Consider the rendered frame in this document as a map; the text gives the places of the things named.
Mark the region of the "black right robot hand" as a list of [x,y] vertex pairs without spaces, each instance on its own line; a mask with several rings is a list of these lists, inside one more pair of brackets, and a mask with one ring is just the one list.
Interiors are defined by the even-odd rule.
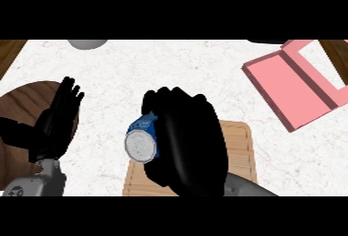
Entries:
[[143,114],[154,114],[159,157],[144,164],[148,179],[179,196],[221,196],[228,170],[218,116],[203,95],[179,88],[144,94]]

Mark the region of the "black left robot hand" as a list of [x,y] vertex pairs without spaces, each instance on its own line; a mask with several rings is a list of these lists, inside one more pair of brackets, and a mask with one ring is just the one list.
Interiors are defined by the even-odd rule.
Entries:
[[0,138],[5,145],[28,150],[30,163],[41,159],[58,159],[64,154],[82,97],[75,79],[64,77],[50,107],[42,111],[33,126],[0,117]]

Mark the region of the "blue can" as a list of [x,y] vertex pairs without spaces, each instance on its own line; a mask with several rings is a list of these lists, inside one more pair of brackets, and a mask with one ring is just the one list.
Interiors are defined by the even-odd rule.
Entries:
[[131,124],[125,134],[125,151],[132,160],[150,162],[159,157],[157,141],[154,135],[154,121],[157,116],[150,112]]

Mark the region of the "pale wooden cutting board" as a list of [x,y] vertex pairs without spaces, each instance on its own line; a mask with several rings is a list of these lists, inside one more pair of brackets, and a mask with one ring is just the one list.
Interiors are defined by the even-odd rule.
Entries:
[[[221,121],[221,131],[228,153],[228,172],[256,182],[252,150],[252,131],[241,122]],[[123,196],[175,196],[168,187],[159,186],[145,176],[143,164],[129,160]]]

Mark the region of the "pink cardboard box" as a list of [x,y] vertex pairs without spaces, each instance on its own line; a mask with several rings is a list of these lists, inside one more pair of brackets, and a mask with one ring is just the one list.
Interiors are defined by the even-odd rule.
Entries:
[[289,132],[348,104],[348,40],[319,40],[345,87],[334,88],[300,55],[312,40],[289,40],[280,50],[243,64],[241,70]]

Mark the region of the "grey round bowl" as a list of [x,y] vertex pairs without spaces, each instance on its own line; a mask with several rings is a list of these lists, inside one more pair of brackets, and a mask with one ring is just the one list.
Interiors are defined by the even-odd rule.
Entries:
[[92,50],[106,43],[106,40],[69,40],[67,42],[79,50]]

